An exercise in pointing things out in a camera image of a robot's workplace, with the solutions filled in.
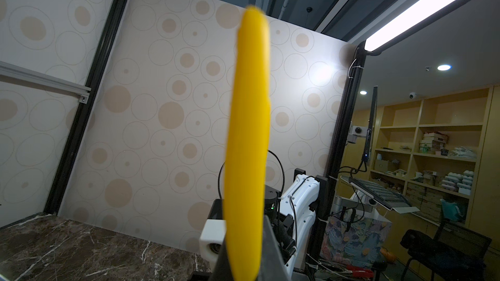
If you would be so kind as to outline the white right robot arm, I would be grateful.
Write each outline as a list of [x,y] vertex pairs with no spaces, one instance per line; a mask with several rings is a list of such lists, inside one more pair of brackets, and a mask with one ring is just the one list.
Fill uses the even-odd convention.
[[219,198],[199,240],[211,280],[290,280],[315,223],[324,178],[298,171],[290,187],[266,186],[270,137],[270,29],[250,6],[237,35],[237,56]]

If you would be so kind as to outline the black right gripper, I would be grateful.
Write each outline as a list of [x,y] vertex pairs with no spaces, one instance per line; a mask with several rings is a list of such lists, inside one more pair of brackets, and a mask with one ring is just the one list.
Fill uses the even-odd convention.
[[264,203],[270,136],[270,29],[263,12],[254,6],[243,13],[237,52],[223,185],[227,232],[219,243],[210,240],[210,255],[217,256],[210,261],[210,279],[290,280],[295,222],[291,215],[279,213],[277,201]]

